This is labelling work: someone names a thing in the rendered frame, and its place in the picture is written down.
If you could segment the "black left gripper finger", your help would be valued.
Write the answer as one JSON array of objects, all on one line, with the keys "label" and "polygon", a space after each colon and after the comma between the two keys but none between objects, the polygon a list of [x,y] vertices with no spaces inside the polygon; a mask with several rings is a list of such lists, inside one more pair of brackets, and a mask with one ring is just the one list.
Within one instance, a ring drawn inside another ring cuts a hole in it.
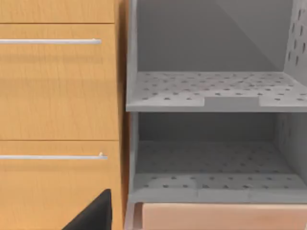
[{"label": "black left gripper finger", "polygon": [[111,190],[105,189],[62,230],[112,230]]}]

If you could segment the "wooden drawer cupboard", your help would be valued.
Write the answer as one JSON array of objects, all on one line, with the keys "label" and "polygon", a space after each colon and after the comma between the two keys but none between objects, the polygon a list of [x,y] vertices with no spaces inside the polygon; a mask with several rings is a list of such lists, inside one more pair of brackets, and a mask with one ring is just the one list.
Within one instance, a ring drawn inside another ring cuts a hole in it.
[{"label": "wooden drawer cupboard", "polygon": [[[118,84],[118,139],[110,141],[118,141],[120,146],[120,167],[121,167],[121,190],[122,190],[122,210],[124,216],[125,210],[125,183],[123,182],[123,155],[124,155],[124,138],[123,138],[123,118],[124,118],[124,99],[125,99],[125,54],[126,54],[126,9],[127,0],[114,1],[114,22],[113,23],[61,23],[61,24],[113,24],[116,33],[116,50],[117,50],[117,84]],[[1,24],[38,24],[38,23],[0,23]],[[86,141],[86,140],[63,140],[63,141]]]}]

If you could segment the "pale wooden drawer front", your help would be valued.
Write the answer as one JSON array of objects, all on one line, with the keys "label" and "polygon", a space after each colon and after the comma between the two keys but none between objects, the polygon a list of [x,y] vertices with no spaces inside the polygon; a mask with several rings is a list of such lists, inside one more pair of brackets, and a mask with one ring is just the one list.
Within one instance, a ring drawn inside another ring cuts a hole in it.
[{"label": "pale wooden drawer front", "polygon": [[307,230],[307,205],[137,204],[133,230]]}]

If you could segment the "grey pierced shelf unit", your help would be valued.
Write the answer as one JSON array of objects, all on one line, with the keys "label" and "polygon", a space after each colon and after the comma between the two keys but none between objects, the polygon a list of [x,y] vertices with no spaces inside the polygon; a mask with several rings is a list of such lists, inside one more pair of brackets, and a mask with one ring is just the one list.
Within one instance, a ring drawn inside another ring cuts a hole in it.
[{"label": "grey pierced shelf unit", "polygon": [[137,204],[307,205],[307,0],[129,0]]}]

